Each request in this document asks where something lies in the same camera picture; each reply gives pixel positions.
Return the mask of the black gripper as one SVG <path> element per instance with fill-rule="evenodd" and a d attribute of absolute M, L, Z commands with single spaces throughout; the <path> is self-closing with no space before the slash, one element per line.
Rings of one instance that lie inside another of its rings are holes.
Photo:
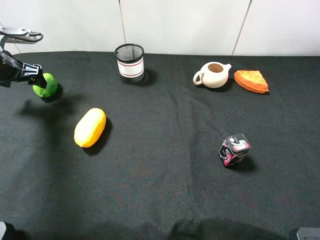
<path fill-rule="evenodd" d="M 47 81 L 43 75 L 43 69 L 38 64 L 27 64 L 16 60 L 8 51 L 0 52 L 0 85 L 9 88 L 11 82 L 19 79 L 45 89 Z"/>

